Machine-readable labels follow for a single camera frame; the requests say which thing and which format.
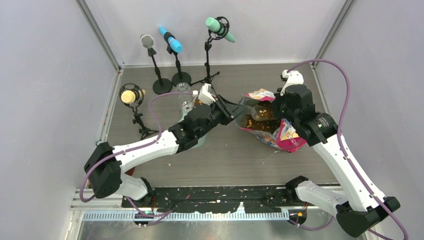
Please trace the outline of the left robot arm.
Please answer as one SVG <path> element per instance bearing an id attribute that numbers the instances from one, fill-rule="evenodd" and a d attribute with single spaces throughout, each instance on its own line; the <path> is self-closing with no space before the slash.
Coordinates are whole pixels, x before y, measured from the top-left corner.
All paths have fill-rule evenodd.
<path id="1" fill-rule="evenodd" d="M 218 95 L 211 103 L 194 106 L 181 121 L 160 131 L 157 136 L 120 146 L 102 142 L 83 167 L 85 177 L 82 185 L 89 183 L 97 199 L 120 194 L 135 200 L 141 207 L 148 207 L 154 197 L 146 180 L 129 176 L 126 172 L 159 157 L 193 148 L 217 125 L 228 125 L 246 109 L 245 105 Z"/>

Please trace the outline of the colourful cat food bag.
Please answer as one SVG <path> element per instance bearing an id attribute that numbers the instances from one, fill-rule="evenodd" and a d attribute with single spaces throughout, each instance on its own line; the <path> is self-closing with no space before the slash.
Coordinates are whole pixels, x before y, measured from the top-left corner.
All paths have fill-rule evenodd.
<path id="1" fill-rule="evenodd" d="M 234 120 L 237 128 L 253 134 L 261 142 L 281 151 L 293 153 L 306 144 L 286 119 L 256 121 L 250 115 L 254 106 L 272 108 L 274 93 L 263 88 L 241 96 L 239 104 L 247 110 Z"/>

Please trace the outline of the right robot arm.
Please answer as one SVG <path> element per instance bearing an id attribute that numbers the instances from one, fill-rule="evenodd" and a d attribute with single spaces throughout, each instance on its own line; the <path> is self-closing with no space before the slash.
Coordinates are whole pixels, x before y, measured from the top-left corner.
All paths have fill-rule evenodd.
<path id="1" fill-rule="evenodd" d="M 368 178 L 338 134 L 338 125 L 327 113 L 316 111 L 312 92 L 303 84 L 280 87 L 274 93 L 273 115 L 284 119 L 318 153 L 338 180 L 344 193 L 336 193 L 298 176 L 285 185 L 291 205 L 310 203 L 336 218 L 341 228 L 357 238 L 401 206 Z"/>

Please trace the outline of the clear plastic scoop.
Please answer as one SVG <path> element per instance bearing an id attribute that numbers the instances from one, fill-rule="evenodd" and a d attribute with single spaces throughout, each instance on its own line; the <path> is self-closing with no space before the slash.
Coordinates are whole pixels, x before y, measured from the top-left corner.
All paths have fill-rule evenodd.
<path id="1" fill-rule="evenodd" d="M 271 107 L 256 105 L 250 110 L 250 115 L 255 121 L 271 121 L 275 120 Z"/>

